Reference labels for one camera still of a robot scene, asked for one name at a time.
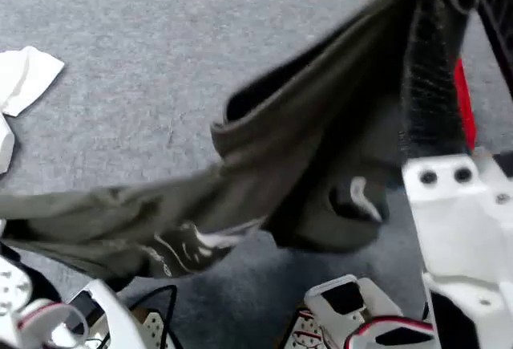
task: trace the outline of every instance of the white cloth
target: white cloth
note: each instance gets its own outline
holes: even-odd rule
[[[64,63],[34,47],[0,53],[0,110],[18,116],[50,86]],[[14,134],[0,115],[0,173],[9,168]]]

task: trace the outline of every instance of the white plastic part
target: white plastic part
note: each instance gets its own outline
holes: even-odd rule
[[[429,180],[422,179],[426,172]],[[426,264],[430,313],[436,317],[435,292],[473,322],[479,347],[511,349],[513,183],[483,149],[471,158],[411,160],[403,178]]]
[[[29,276],[0,256],[0,316],[21,310],[31,295]]]
[[[309,310],[299,310],[290,335],[283,349],[328,349],[324,344],[326,337]]]
[[[9,169],[13,148],[14,134],[10,130],[6,119],[0,113],[0,173],[4,173]]]
[[[175,349],[175,345],[168,334],[167,328],[164,326],[164,321],[159,313],[151,312],[144,320],[143,326],[150,332],[151,339],[153,340],[153,347],[160,348],[160,337],[164,333],[166,335],[165,349]]]
[[[475,326],[479,347],[482,349],[511,349],[513,319],[498,289],[485,283],[473,282],[467,278],[440,279],[428,273],[422,276],[426,290],[438,293],[456,305]],[[433,303],[430,292],[426,292],[431,312]],[[432,319],[435,332],[436,319]],[[440,347],[438,335],[437,347]]]
[[[340,315],[331,307],[322,293],[351,282],[358,284],[364,305],[346,315]],[[366,321],[366,316],[402,316],[401,309],[370,279],[357,279],[351,274],[322,283],[307,291],[305,305],[312,311],[315,319],[322,327],[325,341],[329,344],[329,347],[340,349],[343,348],[347,336]]]
[[[427,271],[434,276],[465,276],[498,283],[513,279],[513,185],[466,155],[412,160],[403,169],[406,193]],[[459,183],[457,170],[468,168]],[[423,184],[421,175],[436,174]]]
[[[105,312],[111,334],[109,349],[154,349],[150,332],[123,305],[105,282],[96,279],[83,288]]]

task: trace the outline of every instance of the gray carpet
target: gray carpet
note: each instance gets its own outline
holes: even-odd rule
[[[88,189],[203,168],[217,158],[208,124],[227,96],[365,1],[0,0],[0,49],[33,45],[67,64],[32,108],[9,120],[18,149],[0,190]],[[464,61],[479,143],[498,151],[513,145],[513,104],[483,39],[474,21]],[[257,233],[209,272],[176,280],[173,326],[184,347],[273,347],[307,289],[348,273],[371,277],[418,317],[421,265],[410,211],[403,193],[389,199],[390,222],[355,254],[279,250]],[[88,280],[24,257],[64,298]],[[137,279],[122,296],[164,283]]]

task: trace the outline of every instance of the printed graphic on shirt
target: printed graphic on shirt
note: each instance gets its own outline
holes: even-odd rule
[[[152,275],[161,276],[163,271],[165,276],[179,277],[206,270],[262,222],[253,220],[216,233],[201,233],[192,222],[185,222],[178,230],[155,234],[154,241],[143,247],[152,258],[152,271],[161,268],[160,274]]]

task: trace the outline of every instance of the white print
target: white print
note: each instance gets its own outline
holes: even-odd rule
[[[366,188],[367,180],[364,177],[354,177],[351,180],[351,187],[349,192],[354,204],[358,206],[366,214],[370,215],[375,221],[383,221],[382,215],[379,213],[376,206],[366,197],[364,190]]]
[[[152,249],[151,247],[148,247],[148,246],[140,246],[139,248],[142,251],[145,251],[146,253],[148,253],[149,256],[152,257],[153,259],[155,259],[157,262],[162,263],[163,269],[164,269],[164,273],[168,277],[172,277],[173,276],[172,273],[171,273],[171,270],[169,269],[169,266],[166,264],[166,262],[164,260],[164,257],[162,255],[158,254],[155,249]]]

